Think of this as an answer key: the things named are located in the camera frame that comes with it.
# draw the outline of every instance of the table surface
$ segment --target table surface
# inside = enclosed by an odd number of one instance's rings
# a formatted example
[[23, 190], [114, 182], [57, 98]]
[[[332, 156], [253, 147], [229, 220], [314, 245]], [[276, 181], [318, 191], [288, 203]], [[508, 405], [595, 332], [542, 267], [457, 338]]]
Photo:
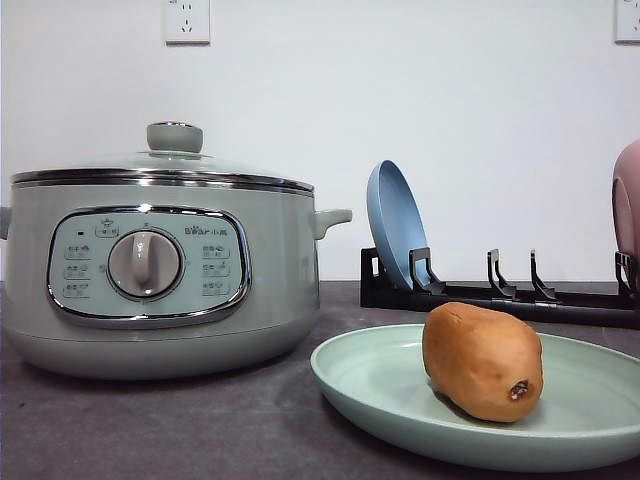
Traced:
[[[425, 318], [361, 308], [358, 289], [358, 282], [321, 282], [320, 319], [294, 350], [253, 367], [195, 378], [113, 382], [61, 376], [23, 362], [3, 339], [2, 478], [640, 478], [640, 457], [557, 475], [462, 467], [406, 452], [352, 425], [322, 396], [309, 366], [313, 349], [347, 331]], [[638, 330], [531, 325], [640, 357]]]

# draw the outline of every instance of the mint green cooker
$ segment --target mint green cooker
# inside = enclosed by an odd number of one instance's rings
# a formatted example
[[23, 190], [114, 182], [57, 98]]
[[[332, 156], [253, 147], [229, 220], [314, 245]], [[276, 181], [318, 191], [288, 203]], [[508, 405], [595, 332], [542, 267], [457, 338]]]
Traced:
[[351, 220], [314, 189], [200, 154], [202, 131], [147, 127], [150, 151], [12, 178], [2, 209], [4, 334], [59, 373], [151, 379], [281, 354], [319, 309], [315, 241]]

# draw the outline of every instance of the dish rack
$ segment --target dish rack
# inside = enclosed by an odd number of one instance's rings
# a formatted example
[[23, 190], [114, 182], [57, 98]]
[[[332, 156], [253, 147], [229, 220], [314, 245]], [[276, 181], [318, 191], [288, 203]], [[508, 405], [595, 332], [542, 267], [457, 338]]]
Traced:
[[[530, 289], [516, 287], [502, 276], [498, 249], [487, 252], [488, 285], [483, 282], [483, 285], [471, 286], [440, 280], [431, 266], [431, 250], [424, 247], [409, 252], [413, 289], [405, 291], [391, 283], [377, 250], [365, 248], [361, 251], [360, 306], [428, 312], [447, 302], [464, 302], [507, 312], [522, 320], [640, 330], [637, 262], [633, 256], [621, 252], [616, 252], [614, 259], [617, 293], [577, 293], [557, 291], [545, 285], [537, 273], [535, 250], [531, 251], [533, 289]], [[416, 266], [421, 261], [426, 263], [431, 278], [428, 284], [422, 284], [416, 275]]]

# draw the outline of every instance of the dial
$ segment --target dial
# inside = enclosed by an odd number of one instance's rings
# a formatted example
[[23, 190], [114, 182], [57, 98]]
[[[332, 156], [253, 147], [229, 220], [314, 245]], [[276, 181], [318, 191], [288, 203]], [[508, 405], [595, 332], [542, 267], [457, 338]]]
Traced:
[[180, 273], [180, 251], [168, 237], [138, 230], [122, 237], [109, 255], [109, 276], [125, 294], [151, 298], [171, 288]]

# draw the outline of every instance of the potato skin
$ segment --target potato skin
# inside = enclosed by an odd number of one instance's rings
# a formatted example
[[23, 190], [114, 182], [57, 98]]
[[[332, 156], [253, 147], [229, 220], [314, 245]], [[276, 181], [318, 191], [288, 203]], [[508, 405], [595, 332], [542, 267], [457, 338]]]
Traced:
[[435, 308], [423, 330], [422, 358], [436, 388], [476, 418], [514, 422], [542, 393], [540, 338], [508, 313], [458, 302]]

